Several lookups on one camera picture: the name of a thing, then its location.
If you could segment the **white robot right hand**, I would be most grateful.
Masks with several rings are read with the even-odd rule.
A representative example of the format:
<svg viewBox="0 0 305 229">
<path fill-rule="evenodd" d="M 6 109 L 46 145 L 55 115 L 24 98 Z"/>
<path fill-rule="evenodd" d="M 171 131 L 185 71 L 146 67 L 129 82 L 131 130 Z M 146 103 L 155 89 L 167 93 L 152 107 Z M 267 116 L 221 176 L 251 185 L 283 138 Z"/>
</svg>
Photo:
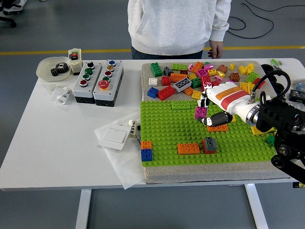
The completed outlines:
<svg viewBox="0 0 305 229">
<path fill-rule="evenodd" d="M 248 125 L 255 125 L 259 111 L 259 103 L 251 99 L 249 93 L 233 82 L 222 83 L 203 92 L 204 98 L 219 106 L 222 111 L 210 117 L 197 120 L 211 127 L 227 124 L 233 115 L 238 115 Z"/>
</svg>

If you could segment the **person's left hand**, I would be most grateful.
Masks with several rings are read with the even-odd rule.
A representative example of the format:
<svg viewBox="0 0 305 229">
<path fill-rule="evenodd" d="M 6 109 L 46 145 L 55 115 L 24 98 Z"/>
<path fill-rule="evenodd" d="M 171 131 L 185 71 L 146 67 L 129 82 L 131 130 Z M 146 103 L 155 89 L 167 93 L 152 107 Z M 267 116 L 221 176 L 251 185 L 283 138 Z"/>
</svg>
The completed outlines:
<svg viewBox="0 0 305 229">
<path fill-rule="evenodd" d="M 222 57 L 223 50 L 224 50 L 224 44 L 223 42 L 216 42 L 209 40 L 210 44 L 210 50 L 208 52 L 208 57 L 212 59 L 219 59 Z"/>
</svg>

